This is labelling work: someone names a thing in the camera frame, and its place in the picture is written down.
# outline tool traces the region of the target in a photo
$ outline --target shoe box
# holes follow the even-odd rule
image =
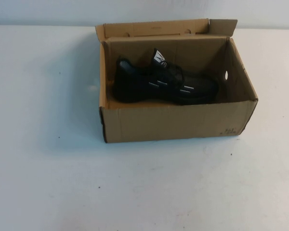
[[[242,133],[258,102],[231,38],[237,20],[104,24],[100,41],[99,110],[108,143],[235,136]],[[119,57],[148,66],[157,48],[182,69],[214,75],[220,85],[210,104],[176,105],[159,100],[121,103],[112,95]]]

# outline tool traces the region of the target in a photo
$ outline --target sneaker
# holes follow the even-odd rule
[[[155,49],[148,67],[133,66],[124,58],[117,60],[113,94],[123,103],[161,99],[191,105],[213,102],[218,89],[218,83],[209,76],[184,71]]]

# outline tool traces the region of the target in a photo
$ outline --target white backdrop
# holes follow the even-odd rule
[[[0,24],[100,23],[235,18],[239,27],[289,28],[289,0],[0,0]]]

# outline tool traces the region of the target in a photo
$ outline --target cardboard box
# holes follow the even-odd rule
[[[105,142],[152,141],[239,135],[258,102],[231,38],[237,20],[197,19],[96,26],[100,40],[100,116]],[[116,60],[149,65],[154,48],[185,70],[205,70],[220,83],[216,102],[125,104],[111,93]]]

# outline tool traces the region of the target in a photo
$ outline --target black shoe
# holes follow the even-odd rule
[[[114,97],[123,103],[162,99],[178,104],[211,103],[218,83],[202,74],[193,74],[165,60],[155,49],[151,65],[133,66],[127,59],[117,60]]]

